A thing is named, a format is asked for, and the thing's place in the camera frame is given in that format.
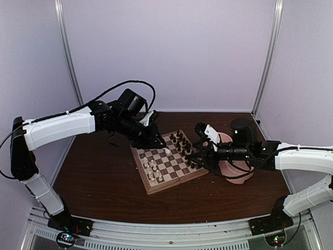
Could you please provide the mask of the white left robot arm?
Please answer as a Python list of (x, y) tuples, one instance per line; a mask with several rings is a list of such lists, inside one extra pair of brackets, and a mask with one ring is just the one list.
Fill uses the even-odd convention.
[(34, 153), (77, 135), (101, 131), (125, 136), (134, 148), (165, 148), (165, 140), (155, 123), (158, 113), (148, 111), (142, 119), (135, 118), (145, 104), (143, 97), (126, 89), (117, 100), (109, 103), (97, 99), (75, 111), (47, 118), (23, 120), (17, 117), (10, 142), (12, 177), (23, 183), (47, 212), (55, 216), (57, 226), (63, 231), (72, 230), (74, 218), (66, 213), (65, 203), (41, 174)]

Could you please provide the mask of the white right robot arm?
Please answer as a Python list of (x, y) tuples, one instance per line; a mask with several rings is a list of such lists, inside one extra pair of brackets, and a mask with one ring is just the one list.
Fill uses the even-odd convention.
[(199, 141), (196, 153), (186, 158), (216, 176), (227, 180), (247, 177), (256, 170), (305, 171), (322, 173), (324, 177), (306, 189), (280, 197), (271, 214), (253, 219), (258, 225), (266, 222), (277, 230), (296, 215), (332, 199), (332, 147), (302, 146), (281, 141), (259, 141), (255, 123), (239, 118), (230, 123), (232, 140), (223, 142), (220, 134), (209, 124), (199, 122), (195, 132)]

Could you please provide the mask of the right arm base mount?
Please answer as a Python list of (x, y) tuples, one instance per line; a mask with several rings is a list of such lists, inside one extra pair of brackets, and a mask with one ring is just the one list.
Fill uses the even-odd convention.
[(288, 216), (268, 215), (249, 220), (252, 235), (266, 234), (282, 230), (293, 225), (293, 220)]

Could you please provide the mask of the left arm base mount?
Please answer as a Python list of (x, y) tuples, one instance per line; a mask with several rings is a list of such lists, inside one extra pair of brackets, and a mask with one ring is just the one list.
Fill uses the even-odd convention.
[(90, 236), (93, 221), (78, 217), (70, 217), (69, 219), (56, 219), (55, 217), (51, 217), (48, 220), (47, 226), (75, 235)]

